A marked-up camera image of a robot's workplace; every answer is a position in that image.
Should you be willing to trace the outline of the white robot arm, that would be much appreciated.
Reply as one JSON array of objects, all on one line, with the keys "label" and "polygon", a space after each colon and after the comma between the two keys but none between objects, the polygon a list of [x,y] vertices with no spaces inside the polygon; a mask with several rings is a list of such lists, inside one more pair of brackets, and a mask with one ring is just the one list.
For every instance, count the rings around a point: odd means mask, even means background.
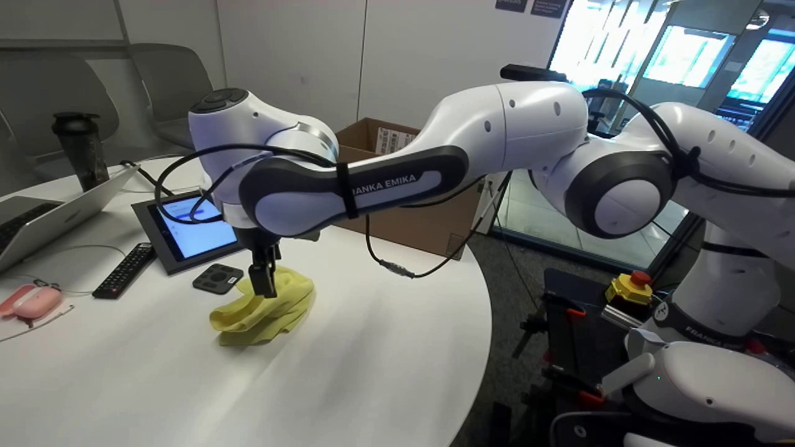
[{"label": "white robot arm", "polygon": [[444,96],[407,147],[346,162],[323,121],[229,86],[189,110],[189,137],[220,216],[251,240],[263,296],[275,292],[275,240],[516,168],[598,238],[644,229],[665,204],[709,223],[663,319],[679,332],[750,336],[781,302],[773,269],[795,265],[793,158],[684,102],[640,103],[600,137],[568,82],[485,84]]}]

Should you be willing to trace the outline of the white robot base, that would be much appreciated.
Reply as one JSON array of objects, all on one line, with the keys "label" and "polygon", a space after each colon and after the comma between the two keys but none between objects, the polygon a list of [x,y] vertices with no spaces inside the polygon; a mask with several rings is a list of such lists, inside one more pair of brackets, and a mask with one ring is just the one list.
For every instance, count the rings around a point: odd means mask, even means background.
[{"label": "white robot base", "polygon": [[633,389],[645,408],[686,423],[748,424],[764,441],[795,435],[795,380],[728,347],[674,339],[607,372],[597,389]]}]

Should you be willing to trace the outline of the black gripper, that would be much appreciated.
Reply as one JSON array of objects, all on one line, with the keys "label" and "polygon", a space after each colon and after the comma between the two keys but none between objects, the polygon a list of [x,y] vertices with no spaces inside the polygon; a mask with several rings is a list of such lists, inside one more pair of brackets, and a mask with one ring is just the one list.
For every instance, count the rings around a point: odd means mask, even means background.
[{"label": "black gripper", "polygon": [[271,234],[254,231],[248,235],[251,262],[255,270],[251,272],[254,292],[263,297],[275,296],[275,262],[280,260],[280,238]]}]

